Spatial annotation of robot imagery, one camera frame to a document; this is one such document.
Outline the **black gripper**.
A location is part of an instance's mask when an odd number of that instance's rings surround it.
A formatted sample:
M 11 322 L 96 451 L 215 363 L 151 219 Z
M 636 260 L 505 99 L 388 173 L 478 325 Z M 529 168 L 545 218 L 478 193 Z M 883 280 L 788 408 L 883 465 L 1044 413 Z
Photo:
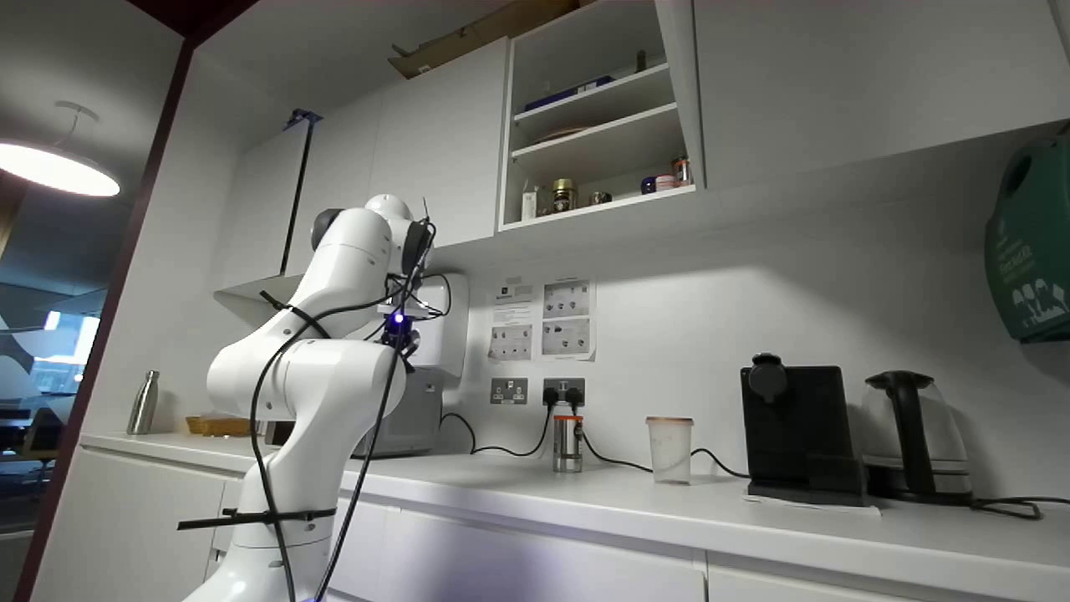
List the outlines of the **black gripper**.
M 403 358 L 410 358 L 418 347 L 416 322 L 405 308 L 390 308 L 383 322 L 383 340 L 396 347 Z

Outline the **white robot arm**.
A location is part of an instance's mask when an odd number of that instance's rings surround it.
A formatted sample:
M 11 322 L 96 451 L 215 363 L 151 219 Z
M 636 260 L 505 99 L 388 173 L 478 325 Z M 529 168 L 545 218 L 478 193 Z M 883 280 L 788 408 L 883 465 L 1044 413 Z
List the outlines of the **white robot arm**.
M 322 602 L 346 465 L 405 399 L 436 233 L 396 193 L 334 209 L 278 314 L 215 354 L 215 400 L 245 400 L 252 423 L 288 408 L 295 428 L 278 451 L 252 438 L 239 505 L 205 518 L 227 554 L 184 602 Z

